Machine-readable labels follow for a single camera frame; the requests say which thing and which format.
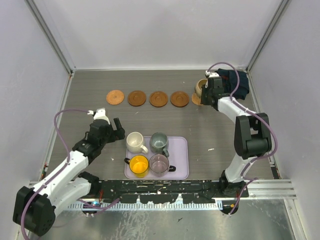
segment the robotic arm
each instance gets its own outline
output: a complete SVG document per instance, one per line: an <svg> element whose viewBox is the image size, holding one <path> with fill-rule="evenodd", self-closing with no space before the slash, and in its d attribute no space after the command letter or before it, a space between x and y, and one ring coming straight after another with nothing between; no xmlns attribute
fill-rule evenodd
<svg viewBox="0 0 320 240"><path fill-rule="evenodd" d="M253 165L251 160L271 150L271 134L260 120L247 112L248 108L234 98L231 99L229 93L224 93L222 79L216 72L206 71L205 75L207 82L202 86L201 104L212 106L235 124L234 148L236 154L219 179L222 192L233 192L244 183L245 175ZM267 114L253 113L269 124Z"/></svg>
<svg viewBox="0 0 320 240"><path fill-rule="evenodd" d="M101 189L99 178L88 172L80 173L72 183L69 182L101 154L101 150L107 143L125 138L125 130L122 128L120 120L113 119L116 126L116 130L114 130L104 108L100 108L96 112L89 111L88 114L93 115L90 130L72 148L70 161L63 171L46 184L53 175L65 166L67 158L42 181L32 188L22 187L16 195L13 221L20 225L27 202L35 192L45 185L45 188L33 199L24 218L25 228L38 236L43 236L48 232L56 217L76 199L85 195L96 195L99 192Z"/></svg>

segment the purple tray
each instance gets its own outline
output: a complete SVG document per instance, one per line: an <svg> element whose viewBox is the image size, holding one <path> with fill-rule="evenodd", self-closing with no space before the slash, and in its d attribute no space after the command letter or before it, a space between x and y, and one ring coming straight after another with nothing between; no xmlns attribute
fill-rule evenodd
<svg viewBox="0 0 320 240"><path fill-rule="evenodd" d="M156 154L150 150L150 146L149 146L150 138L151 138L150 136L144 137L145 146L149 150L148 154L143 154L142 152L132 153L127 149L126 157L131 159L136 155L143 155L149 160L153 155ZM124 175L128 179L137 179L137 180L143 180L143 179L183 180L183 179L186 179L189 175L188 142L182 136L168 136L168 139L169 139L168 159L169 159L170 165L173 165L176 167L176 171L169 171L166 175L162 177L156 177L149 170L149 173L147 176L145 176L144 178L139 178L134 175L134 173L130 170L129 165L125 163Z"/></svg>

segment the white wall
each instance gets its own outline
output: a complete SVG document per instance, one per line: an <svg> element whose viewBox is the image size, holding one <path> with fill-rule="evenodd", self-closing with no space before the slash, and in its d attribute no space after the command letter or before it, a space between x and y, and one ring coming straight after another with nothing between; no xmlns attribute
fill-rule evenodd
<svg viewBox="0 0 320 240"><path fill-rule="evenodd" d="M36 0L77 69L245 68L281 0Z"/></svg>
<svg viewBox="0 0 320 240"><path fill-rule="evenodd" d="M251 72L311 239L319 239L320 1L291 1Z"/></svg>
<svg viewBox="0 0 320 240"><path fill-rule="evenodd" d="M0 239L14 239L17 191L37 180L68 81L23 0L0 1Z"/></svg>

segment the dark blue cloth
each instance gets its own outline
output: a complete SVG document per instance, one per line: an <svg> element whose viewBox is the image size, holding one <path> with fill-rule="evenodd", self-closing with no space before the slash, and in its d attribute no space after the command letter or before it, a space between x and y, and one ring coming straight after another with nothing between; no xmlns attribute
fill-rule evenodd
<svg viewBox="0 0 320 240"><path fill-rule="evenodd" d="M222 84L224 87L225 93L231 93L237 86L237 75L234 70L225 70L219 68L218 71L215 71L222 78ZM238 89L233 94L233 97L236 99L246 99L249 89L249 80L247 74L244 71L238 71L240 77L240 84Z"/></svg>

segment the gray floor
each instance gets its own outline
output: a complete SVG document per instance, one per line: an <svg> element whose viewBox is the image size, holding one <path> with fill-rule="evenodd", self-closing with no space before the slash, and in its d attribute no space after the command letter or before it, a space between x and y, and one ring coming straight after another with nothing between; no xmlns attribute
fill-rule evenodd
<svg viewBox="0 0 320 240"><path fill-rule="evenodd" d="M242 200L236 214L219 210L63 211L42 240L294 240L283 200Z"/></svg>
<svg viewBox="0 0 320 240"><path fill-rule="evenodd" d="M65 108L106 108L110 119L120 119L126 135L140 132L144 136L151 136L155 132L163 132L168 136L182 136L188 141L188 179L218 179L235 155L232 121L210 106L194 105L191 99L183 108L173 106L170 101L161 108L149 103L149 96L154 91L163 91L169 98L175 91L185 91L191 97L196 82L202 78L203 70L77 71ZM109 105L106 95L116 89L124 92L125 99L119 105ZM134 90L146 93L144 105L129 105L127 96ZM254 109L250 95L240 102ZM69 147L84 137L91 122L92 117L84 113L64 113L60 129ZM107 144L86 171L101 179L125 179L125 156L125 140ZM48 173L65 157L65 149L57 138ZM247 176L272 179L268 160L256 162Z"/></svg>

